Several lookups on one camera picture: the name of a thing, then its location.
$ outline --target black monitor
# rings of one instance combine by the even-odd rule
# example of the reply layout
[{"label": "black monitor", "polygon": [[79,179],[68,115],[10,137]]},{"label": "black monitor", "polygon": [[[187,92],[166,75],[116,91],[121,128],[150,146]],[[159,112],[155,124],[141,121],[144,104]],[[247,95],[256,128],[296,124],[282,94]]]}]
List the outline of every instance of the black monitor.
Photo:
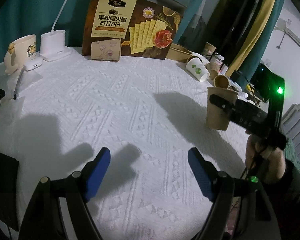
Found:
[{"label": "black monitor", "polygon": [[255,91],[264,99],[264,102],[268,101],[270,95],[270,76],[272,76],[272,72],[264,64],[260,63],[250,80],[250,83],[254,86]]}]

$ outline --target white desk lamp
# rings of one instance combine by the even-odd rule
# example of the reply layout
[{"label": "white desk lamp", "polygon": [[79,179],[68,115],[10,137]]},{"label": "white desk lamp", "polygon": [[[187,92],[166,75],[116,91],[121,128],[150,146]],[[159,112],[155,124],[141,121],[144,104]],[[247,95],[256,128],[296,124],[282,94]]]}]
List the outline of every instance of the white desk lamp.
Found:
[{"label": "white desk lamp", "polygon": [[71,54],[71,48],[65,46],[66,31],[53,30],[66,2],[67,0],[63,2],[58,16],[53,23],[51,31],[49,33],[44,33],[41,35],[40,57],[42,57],[46,61],[54,61]]}]

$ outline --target lamp base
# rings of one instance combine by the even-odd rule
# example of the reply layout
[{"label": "lamp base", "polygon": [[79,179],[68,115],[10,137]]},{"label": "lamp base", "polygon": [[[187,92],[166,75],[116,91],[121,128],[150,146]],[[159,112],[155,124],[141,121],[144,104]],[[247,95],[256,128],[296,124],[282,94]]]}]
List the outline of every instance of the lamp base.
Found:
[{"label": "lamp base", "polygon": [[64,46],[64,49],[58,52],[50,53],[50,54],[43,54],[40,52],[40,57],[42,57],[45,61],[55,61],[57,59],[61,59],[65,56],[71,54],[72,49]]}]

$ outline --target screw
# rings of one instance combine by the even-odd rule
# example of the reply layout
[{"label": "screw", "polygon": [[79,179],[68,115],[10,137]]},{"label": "screw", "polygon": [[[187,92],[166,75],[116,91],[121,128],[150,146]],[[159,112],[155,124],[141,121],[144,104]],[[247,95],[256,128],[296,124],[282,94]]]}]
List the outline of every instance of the screw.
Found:
[{"label": "screw", "polygon": [[42,177],[41,179],[40,179],[40,182],[41,183],[46,183],[48,181],[48,178],[47,177]]},{"label": "screw", "polygon": [[75,171],[74,173],[72,173],[72,177],[74,178],[78,178],[81,176],[81,172],[80,171]]}]

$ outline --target green led light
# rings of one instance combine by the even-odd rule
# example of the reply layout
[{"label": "green led light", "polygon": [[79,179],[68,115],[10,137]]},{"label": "green led light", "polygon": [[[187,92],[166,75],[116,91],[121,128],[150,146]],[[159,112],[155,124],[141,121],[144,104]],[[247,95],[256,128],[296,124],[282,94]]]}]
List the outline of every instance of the green led light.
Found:
[{"label": "green led light", "polygon": [[282,93],[283,93],[283,89],[282,89],[281,87],[279,87],[278,90],[277,90],[277,92],[278,92],[279,94],[282,94]]},{"label": "green led light", "polygon": [[257,183],[259,181],[258,177],[256,177],[256,176],[251,176],[250,180],[254,183]]}]

